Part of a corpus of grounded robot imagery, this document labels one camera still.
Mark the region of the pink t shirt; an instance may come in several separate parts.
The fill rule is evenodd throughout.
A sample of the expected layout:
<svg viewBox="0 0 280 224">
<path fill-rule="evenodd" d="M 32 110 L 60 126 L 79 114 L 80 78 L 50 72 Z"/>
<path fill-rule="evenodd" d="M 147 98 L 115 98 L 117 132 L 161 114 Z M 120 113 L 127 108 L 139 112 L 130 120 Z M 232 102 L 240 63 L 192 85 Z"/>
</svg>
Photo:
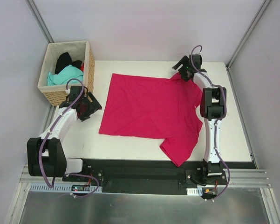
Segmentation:
<svg viewBox="0 0 280 224">
<path fill-rule="evenodd" d="M 99 133 L 163 139 L 160 149 L 179 167 L 198 143 L 201 97 L 200 88 L 179 73 L 171 78 L 114 73 Z"/>
</svg>

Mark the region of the wicker laundry basket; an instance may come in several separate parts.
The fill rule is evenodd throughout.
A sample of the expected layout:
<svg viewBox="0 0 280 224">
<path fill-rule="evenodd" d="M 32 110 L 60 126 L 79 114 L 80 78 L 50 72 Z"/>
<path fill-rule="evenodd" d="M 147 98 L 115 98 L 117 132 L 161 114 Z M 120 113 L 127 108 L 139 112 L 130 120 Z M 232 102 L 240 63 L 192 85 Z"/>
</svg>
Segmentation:
<svg viewBox="0 0 280 224">
<path fill-rule="evenodd" d="M 37 87 L 53 106 L 60 105 L 68 95 L 66 92 L 66 84 L 53 86 L 47 85 L 49 73 L 55 71 L 57 59 L 65 52 L 69 53 L 72 60 L 80 60 L 83 62 L 83 84 L 90 92 L 93 92 L 94 89 L 95 60 L 89 41 L 50 43 L 47 46 L 43 59 Z"/>
</svg>

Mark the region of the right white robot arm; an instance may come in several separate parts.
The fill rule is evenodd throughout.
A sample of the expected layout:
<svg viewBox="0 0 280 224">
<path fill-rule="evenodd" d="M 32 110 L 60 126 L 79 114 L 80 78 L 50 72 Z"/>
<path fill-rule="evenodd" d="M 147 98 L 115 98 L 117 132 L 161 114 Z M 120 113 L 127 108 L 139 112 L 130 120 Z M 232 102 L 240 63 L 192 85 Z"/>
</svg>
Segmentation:
<svg viewBox="0 0 280 224">
<path fill-rule="evenodd" d="M 200 115 L 204 118 L 206 145 L 202 167 L 191 174 L 191 181 L 205 186 L 224 175 L 220 153 L 220 129 L 226 117 L 226 88 L 214 84 L 205 69 L 201 68 L 202 56 L 191 54 L 183 56 L 172 68 L 181 78 L 193 81 L 202 91 Z"/>
</svg>

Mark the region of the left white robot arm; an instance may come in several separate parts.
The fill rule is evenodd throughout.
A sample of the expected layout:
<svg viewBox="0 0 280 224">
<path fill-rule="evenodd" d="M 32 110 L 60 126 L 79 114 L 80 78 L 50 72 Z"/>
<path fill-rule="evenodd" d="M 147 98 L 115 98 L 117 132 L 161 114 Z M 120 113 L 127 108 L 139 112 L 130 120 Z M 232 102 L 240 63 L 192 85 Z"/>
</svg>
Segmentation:
<svg viewBox="0 0 280 224">
<path fill-rule="evenodd" d="M 102 106 L 86 87 L 71 86 L 69 95 L 59 105 L 57 117 L 37 138 L 27 142 L 28 172 L 31 176 L 63 177 L 73 173 L 83 182 L 89 177 L 89 170 L 82 159 L 67 158 L 62 143 L 78 120 L 81 122 L 102 109 Z"/>
</svg>

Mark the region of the teal t shirt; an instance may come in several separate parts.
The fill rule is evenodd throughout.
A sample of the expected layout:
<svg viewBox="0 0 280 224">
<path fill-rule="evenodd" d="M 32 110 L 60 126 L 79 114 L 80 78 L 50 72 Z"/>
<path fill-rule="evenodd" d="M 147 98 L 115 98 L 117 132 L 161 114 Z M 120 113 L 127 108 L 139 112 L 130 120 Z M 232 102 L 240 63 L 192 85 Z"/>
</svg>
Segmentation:
<svg viewBox="0 0 280 224">
<path fill-rule="evenodd" d="M 79 79 L 82 82 L 83 72 L 72 65 L 68 65 L 58 74 L 52 74 L 49 72 L 47 86 L 66 85 L 66 83 L 72 78 Z"/>
</svg>

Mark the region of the black t shirt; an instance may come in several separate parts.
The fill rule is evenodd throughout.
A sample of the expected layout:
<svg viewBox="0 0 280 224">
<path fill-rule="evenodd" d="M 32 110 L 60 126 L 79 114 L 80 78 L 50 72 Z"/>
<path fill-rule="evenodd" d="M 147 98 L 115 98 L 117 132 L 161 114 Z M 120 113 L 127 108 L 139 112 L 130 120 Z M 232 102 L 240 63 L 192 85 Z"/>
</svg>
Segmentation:
<svg viewBox="0 0 280 224">
<path fill-rule="evenodd" d="M 59 74 L 65 67 L 72 65 L 83 71 L 84 63 L 80 60 L 72 61 L 72 58 L 68 52 L 65 52 L 59 56 L 55 66 L 55 74 Z"/>
</svg>

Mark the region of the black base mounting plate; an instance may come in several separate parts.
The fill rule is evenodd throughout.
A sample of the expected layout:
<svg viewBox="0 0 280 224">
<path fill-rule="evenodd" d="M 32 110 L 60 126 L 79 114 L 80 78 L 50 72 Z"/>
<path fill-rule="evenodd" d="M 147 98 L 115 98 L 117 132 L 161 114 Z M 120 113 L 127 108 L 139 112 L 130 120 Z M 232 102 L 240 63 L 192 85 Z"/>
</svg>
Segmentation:
<svg viewBox="0 0 280 224">
<path fill-rule="evenodd" d="M 200 172 L 200 161 L 185 162 L 176 167 L 171 161 L 84 159 L 81 176 L 64 176 L 64 182 L 87 182 L 88 175 L 98 182 L 104 193 L 186 195 L 195 188 L 191 181 L 194 172 Z"/>
</svg>

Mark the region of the right aluminium frame post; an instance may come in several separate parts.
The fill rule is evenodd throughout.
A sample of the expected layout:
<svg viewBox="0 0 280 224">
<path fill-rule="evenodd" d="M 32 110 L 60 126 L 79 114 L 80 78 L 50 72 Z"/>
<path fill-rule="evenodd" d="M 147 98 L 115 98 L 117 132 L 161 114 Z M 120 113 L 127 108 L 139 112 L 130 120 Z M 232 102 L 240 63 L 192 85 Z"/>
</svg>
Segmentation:
<svg viewBox="0 0 280 224">
<path fill-rule="evenodd" d="M 250 36 L 253 34 L 253 32 L 256 29 L 258 23 L 260 22 L 260 20 L 262 19 L 262 17 L 264 16 L 265 12 L 267 11 L 267 9 L 269 8 L 269 6 L 271 5 L 272 2 L 273 2 L 273 0 L 263 0 L 262 1 L 262 3 L 260 5 L 259 9 L 257 10 L 255 16 L 251 20 L 248 28 L 246 29 L 245 33 L 243 34 L 242 38 L 240 39 L 240 41 L 239 41 L 235 51 L 233 52 L 230 60 L 226 64 L 226 70 L 227 71 L 229 71 L 230 68 L 232 67 L 232 65 L 234 64 L 235 60 L 239 56 L 243 47 L 245 46 L 245 44 L 249 40 Z"/>
</svg>

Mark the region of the aluminium frame post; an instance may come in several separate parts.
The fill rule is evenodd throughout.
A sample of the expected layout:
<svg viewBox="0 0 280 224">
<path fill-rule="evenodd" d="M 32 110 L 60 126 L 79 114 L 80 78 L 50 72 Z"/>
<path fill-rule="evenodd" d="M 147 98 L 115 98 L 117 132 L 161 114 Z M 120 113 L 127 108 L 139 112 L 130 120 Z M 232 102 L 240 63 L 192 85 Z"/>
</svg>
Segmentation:
<svg viewBox="0 0 280 224">
<path fill-rule="evenodd" d="M 262 17 L 264 16 L 265 12 L 267 11 L 267 9 L 269 8 L 269 6 L 271 5 L 272 2 L 273 2 L 273 0 L 263 0 L 262 1 L 262 3 L 260 5 L 259 9 L 257 10 L 255 16 L 251 20 L 248 28 L 246 29 L 245 33 L 243 34 L 242 38 L 240 39 L 240 41 L 239 41 L 235 51 L 233 52 L 230 60 L 226 64 L 226 70 L 227 71 L 229 71 L 230 68 L 232 67 L 232 65 L 234 64 L 235 60 L 239 56 L 243 47 L 245 46 L 245 44 L 249 40 L 250 36 L 253 34 L 253 32 L 256 29 L 258 23 L 260 22 L 260 20 L 262 19 Z"/>
<path fill-rule="evenodd" d="M 35 1 L 34 0 L 25 0 L 25 2 L 27 3 L 30 11 L 32 12 L 32 15 L 35 18 L 42 34 L 44 35 L 44 37 L 46 39 L 46 41 L 48 43 L 54 43 L 54 39 L 53 39 L 53 37 L 52 37 L 52 35 L 51 35 L 47 25 L 46 25 L 41 13 L 40 13 Z"/>
</svg>

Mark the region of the left aluminium frame post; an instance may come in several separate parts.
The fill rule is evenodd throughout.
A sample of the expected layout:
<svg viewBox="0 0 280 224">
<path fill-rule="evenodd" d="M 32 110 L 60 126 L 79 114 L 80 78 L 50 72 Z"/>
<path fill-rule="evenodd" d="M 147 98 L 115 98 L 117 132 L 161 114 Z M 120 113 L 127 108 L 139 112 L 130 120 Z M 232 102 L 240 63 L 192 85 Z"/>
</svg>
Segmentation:
<svg viewBox="0 0 280 224">
<path fill-rule="evenodd" d="M 46 39 L 46 41 L 48 43 L 54 43 L 54 39 L 53 39 L 53 37 L 52 37 L 52 35 L 51 35 L 47 25 L 46 25 L 41 13 L 40 13 L 35 1 L 34 0 L 25 0 L 25 2 L 27 3 L 30 11 L 32 12 L 32 15 L 35 18 L 42 34 L 44 35 L 44 37 Z"/>
</svg>

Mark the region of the aluminium front rail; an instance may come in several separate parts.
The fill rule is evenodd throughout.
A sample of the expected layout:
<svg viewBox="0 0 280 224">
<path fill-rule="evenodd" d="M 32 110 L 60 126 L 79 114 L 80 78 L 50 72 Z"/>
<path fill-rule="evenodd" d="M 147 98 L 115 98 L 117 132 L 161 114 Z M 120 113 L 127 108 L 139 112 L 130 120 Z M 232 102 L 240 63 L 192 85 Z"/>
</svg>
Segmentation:
<svg viewBox="0 0 280 224">
<path fill-rule="evenodd" d="M 230 169 L 229 187 L 239 188 L 272 188 L 272 181 L 266 170 L 262 169 Z M 30 176 L 28 166 L 25 165 L 20 176 L 20 182 L 44 183 L 42 177 Z"/>
</svg>

